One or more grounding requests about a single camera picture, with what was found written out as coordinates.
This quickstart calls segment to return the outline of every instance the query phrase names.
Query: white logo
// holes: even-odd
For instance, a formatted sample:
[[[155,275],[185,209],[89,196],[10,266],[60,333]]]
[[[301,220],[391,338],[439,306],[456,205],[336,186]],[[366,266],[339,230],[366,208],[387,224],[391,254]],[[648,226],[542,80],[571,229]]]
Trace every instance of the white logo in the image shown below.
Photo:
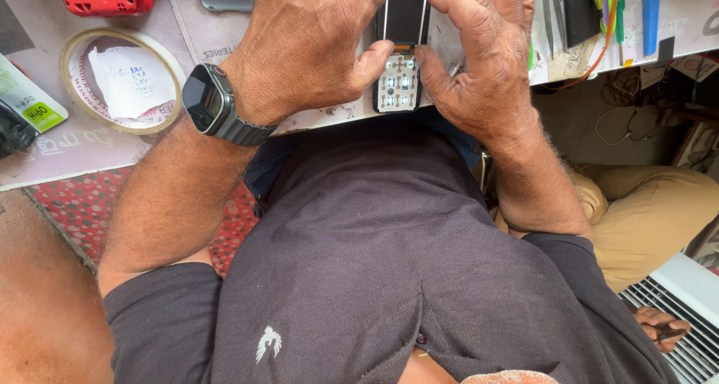
[[[265,328],[265,334],[260,338],[260,342],[257,344],[257,353],[255,355],[257,363],[259,363],[265,355],[265,347],[270,346],[272,342],[274,342],[274,356],[277,357],[277,353],[280,352],[280,348],[282,347],[282,337],[279,333],[275,332],[271,326],[268,326]]]

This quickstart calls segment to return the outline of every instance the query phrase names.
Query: white air vent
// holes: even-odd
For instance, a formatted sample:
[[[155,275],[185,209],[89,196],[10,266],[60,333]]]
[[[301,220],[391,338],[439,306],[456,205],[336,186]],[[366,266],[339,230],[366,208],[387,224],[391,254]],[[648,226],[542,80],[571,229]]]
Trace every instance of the white air vent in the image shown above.
[[[634,306],[654,307],[692,324],[692,331],[677,343],[674,352],[664,356],[688,383],[719,383],[719,329],[715,325],[651,276],[619,296]]]

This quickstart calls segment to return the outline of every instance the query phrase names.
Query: fingernail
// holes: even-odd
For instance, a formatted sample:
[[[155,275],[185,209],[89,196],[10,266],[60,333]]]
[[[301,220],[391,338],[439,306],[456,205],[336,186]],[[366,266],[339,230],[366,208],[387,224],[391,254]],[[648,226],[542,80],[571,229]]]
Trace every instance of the fingernail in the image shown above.
[[[422,51],[421,48],[415,48],[414,57],[417,58],[417,67],[420,67],[422,65],[422,61],[424,61],[424,51]]]

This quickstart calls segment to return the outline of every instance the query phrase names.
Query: khaki pants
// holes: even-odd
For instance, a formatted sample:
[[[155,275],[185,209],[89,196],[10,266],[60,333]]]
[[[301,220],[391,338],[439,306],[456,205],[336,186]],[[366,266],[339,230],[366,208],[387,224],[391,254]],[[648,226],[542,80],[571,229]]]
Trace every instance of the khaki pants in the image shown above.
[[[594,232],[594,252],[619,293],[682,250],[719,211],[719,185],[678,167],[576,166],[575,185]],[[501,214],[497,227],[508,232]]]

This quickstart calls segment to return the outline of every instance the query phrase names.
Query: polka dot mat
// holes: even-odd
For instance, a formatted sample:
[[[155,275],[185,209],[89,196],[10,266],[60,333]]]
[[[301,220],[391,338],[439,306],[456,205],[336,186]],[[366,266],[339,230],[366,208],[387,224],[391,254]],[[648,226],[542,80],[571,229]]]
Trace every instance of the polka dot mat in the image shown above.
[[[32,195],[80,248],[97,261],[103,250],[109,210],[130,167],[77,176],[28,187]],[[227,274],[237,247],[257,223],[255,198],[238,186],[225,204],[219,231],[207,246],[217,273]]]

